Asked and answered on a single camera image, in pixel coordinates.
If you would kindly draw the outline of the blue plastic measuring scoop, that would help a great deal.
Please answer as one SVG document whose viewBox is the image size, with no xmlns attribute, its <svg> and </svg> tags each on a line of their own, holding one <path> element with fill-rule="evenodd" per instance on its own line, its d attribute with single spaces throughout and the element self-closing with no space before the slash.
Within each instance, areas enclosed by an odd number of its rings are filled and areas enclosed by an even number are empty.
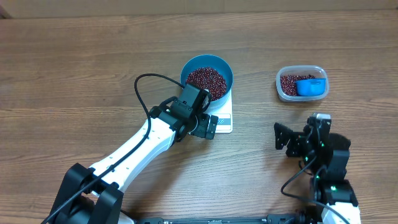
<svg viewBox="0 0 398 224">
<path fill-rule="evenodd" d="M 318 96 L 326 90 L 326 78 L 312 78 L 295 82 L 299 96 Z"/>
</svg>

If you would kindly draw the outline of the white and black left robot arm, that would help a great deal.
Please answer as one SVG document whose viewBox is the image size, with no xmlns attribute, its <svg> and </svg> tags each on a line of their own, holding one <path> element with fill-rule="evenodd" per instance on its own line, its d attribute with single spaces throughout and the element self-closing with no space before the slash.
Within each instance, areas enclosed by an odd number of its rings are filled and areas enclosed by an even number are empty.
<svg viewBox="0 0 398 224">
<path fill-rule="evenodd" d="M 213 139 L 218 118 L 204 112 L 210 99 L 208 90 L 188 84 L 180 96 L 149 110 L 142 128 L 111 155 L 89 168 L 74 164 L 44 222 L 133 223 L 121 211 L 124 192 L 150 161 L 186 135 Z"/>
</svg>

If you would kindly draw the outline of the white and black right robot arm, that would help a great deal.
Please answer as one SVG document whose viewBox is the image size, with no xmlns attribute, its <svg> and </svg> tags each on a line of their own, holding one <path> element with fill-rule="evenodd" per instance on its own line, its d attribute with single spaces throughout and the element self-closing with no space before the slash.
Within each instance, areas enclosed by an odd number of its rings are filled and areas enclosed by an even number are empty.
<svg viewBox="0 0 398 224">
<path fill-rule="evenodd" d="M 308 117 L 303 131 L 293 131 L 274 124 L 275 148 L 286 147 L 287 157 L 299 157 L 300 170 L 285 182 L 280 192 L 306 204 L 296 215 L 279 218 L 280 223 L 361 223 L 359 203 L 353 187 L 346 179 L 351 141 L 331 133 L 328 114 Z M 310 178 L 310 196 L 294 195 L 285 188 L 301 174 Z"/>
</svg>

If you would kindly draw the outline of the white digital kitchen scale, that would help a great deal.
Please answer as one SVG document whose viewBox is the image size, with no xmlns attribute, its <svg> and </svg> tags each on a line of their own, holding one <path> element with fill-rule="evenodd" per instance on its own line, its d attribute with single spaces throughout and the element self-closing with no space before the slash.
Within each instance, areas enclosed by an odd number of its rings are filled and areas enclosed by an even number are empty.
<svg viewBox="0 0 398 224">
<path fill-rule="evenodd" d="M 205 113 L 218 117 L 216 134 L 230 134 L 233 131 L 232 91 L 222 98 L 212 101 Z"/>
</svg>

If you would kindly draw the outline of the red beans in bowl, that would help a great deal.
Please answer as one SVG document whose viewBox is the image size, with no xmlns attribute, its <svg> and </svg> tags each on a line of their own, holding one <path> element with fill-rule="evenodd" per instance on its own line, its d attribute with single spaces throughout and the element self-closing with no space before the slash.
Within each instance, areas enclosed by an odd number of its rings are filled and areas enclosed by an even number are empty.
<svg viewBox="0 0 398 224">
<path fill-rule="evenodd" d="M 227 92 L 224 77 L 214 68 L 201 67 L 189 73 L 186 83 L 208 90 L 213 101 L 219 100 Z"/>
</svg>

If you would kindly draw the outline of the teal blue bowl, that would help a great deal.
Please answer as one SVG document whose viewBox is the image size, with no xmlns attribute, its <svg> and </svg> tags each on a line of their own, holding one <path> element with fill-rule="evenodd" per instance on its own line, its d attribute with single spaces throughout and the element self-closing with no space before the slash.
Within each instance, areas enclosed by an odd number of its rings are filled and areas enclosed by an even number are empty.
<svg viewBox="0 0 398 224">
<path fill-rule="evenodd" d="M 227 92 L 232 90 L 232 86 L 234 83 L 234 75 L 229 64 L 219 56 L 216 55 L 197 55 L 191 58 L 182 68 L 180 74 L 180 82 L 183 85 L 186 85 L 186 80 L 192 71 L 201 68 L 201 67 L 211 67 L 217 70 L 226 80 L 227 83 Z"/>
</svg>

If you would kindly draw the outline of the clear plastic container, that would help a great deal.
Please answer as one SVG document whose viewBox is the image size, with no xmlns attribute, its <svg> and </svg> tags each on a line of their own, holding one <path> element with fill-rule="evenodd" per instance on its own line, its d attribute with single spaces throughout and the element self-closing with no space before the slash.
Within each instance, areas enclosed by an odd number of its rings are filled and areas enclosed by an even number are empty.
<svg viewBox="0 0 398 224">
<path fill-rule="evenodd" d="M 326 90 L 324 94 L 318 96 L 289 96 L 286 95 L 280 85 L 280 77 L 284 75 L 313 75 L 315 78 L 326 78 Z M 284 102 L 306 102 L 306 101 L 316 101 L 321 100 L 327 96 L 330 86 L 328 81 L 328 76 L 324 69 L 317 65 L 293 65 L 281 68 L 275 78 L 277 92 L 279 98 Z"/>
</svg>

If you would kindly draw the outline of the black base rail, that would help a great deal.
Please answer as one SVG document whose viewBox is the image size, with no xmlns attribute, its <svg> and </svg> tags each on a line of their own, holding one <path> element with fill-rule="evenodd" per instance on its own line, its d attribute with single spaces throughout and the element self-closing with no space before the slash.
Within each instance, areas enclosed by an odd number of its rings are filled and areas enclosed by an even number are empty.
<svg viewBox="0 0 398 224">
<path fill-rule="evenodd" d="M 270 214 L 265 217 L 234 218 L 141 218 L 137 224 L 298 224 L 304 223 L 299 215 L 293 213 Z"/>
</svg>

